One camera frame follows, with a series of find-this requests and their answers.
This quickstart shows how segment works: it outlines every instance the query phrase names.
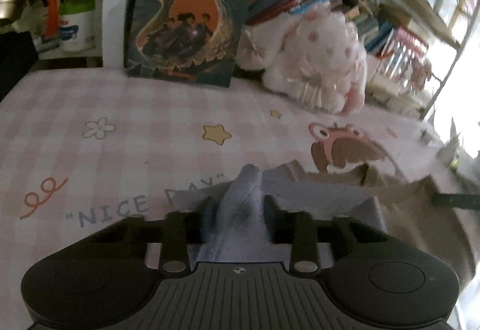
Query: checkered tablecloth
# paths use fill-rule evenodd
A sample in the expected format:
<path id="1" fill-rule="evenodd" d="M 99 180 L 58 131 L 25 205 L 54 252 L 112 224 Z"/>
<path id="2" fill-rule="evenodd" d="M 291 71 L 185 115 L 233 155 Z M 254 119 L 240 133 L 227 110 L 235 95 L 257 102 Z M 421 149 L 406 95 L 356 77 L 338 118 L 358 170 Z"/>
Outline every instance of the checkered tablecloth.
<path id="1" fill-rule="evenodd" d="M 297 159 L 315 170 L 311 122 L 352 122 L 400 166 L 412 158 L 425 165 L 420 124 L 370 107 L 349 119 L 313 114 L 237 79 L 223 89 L 109 69 L 30 73 L 0 103 L 0 327 L 31 324 L 20 282 L 33 263 L 127 214 L 161 218 L 174 190 L 232 179 L 246 163 L 267 169 Z M 231 138 L 203 139 L 206 125 L 222 125 Z M 42 191 L 49 177 L 57 191 L 52 180 Z M 24 203 L 30 192 L 38 195 L 27 197 L 33 208 Z"/>

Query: cartoon animal face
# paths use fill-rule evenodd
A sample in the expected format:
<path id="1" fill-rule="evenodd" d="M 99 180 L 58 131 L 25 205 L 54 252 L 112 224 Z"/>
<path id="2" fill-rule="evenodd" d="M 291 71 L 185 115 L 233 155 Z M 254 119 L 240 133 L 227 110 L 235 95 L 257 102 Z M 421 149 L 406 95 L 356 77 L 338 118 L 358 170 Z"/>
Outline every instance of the cartoon animal face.
<path id="1" fill-rule="evenodd" d="M 311 123 L 309 130 L 316 140 L 311 146 L 311 156 L 320 171 L 326 172 L 330 164 L 342 169 L 349 162 L 375 161 L 386 156 L 379 144 L 351 124 L 338 127 L 335 123 L 333 127 L 326 127 Z"/>

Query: blue label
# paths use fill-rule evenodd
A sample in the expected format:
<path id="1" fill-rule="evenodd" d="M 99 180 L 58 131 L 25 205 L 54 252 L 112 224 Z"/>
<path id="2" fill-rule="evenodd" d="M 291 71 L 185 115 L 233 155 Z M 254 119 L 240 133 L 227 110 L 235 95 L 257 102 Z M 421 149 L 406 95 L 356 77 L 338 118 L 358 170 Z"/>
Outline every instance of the blue label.
<path id="1" fill-rule="evenodd" d="M 60 39 L 63 41 L 75 40 L 78 34 L 78 25 L 61 26 Z"/>

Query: yellow star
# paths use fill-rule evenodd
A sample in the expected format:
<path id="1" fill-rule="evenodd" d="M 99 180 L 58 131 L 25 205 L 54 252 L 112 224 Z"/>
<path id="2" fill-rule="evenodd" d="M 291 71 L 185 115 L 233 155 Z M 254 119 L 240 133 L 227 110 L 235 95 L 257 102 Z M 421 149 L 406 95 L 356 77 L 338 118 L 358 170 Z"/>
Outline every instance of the yellow star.
<path id="1" fill-rule="evenodd" d="M 282 117 L 282 114 L 277 111 L 276 109 L 271 109 L 270 110 L 270 116 L 274 117 L 275 119 L 280 119 Z"/>
<path id="2" fill-rule="evenodd" d="M 204 125 L 203 130 L 205 133 L 203 134 L 203 139 L 205 140 L 213 140 L 218 145 L 222 145 L 226 139 L 230 139 L 232 137 L 231 133 L 225 131 L 221 124 L 217 125 Z"/>

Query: brown cloth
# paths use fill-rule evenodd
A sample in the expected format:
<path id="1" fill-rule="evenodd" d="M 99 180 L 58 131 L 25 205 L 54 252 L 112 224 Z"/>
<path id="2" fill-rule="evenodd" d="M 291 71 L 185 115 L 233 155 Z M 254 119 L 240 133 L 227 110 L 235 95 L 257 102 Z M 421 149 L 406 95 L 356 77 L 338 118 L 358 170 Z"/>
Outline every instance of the brown cloth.
<path id="1" fill-rule="evenodd" d="M 474 278 L 480 262 L 480 214 L 432 205 L 431 197 L 440 190 L 431 176 L 403 183 L 368 164 L 347 173 L 308 173 L 297 161 L 286 165 L 295 180 L 362 186 L 377 197 L 391 236 L 441 258 L 457 273 L 462 289 Z"/>

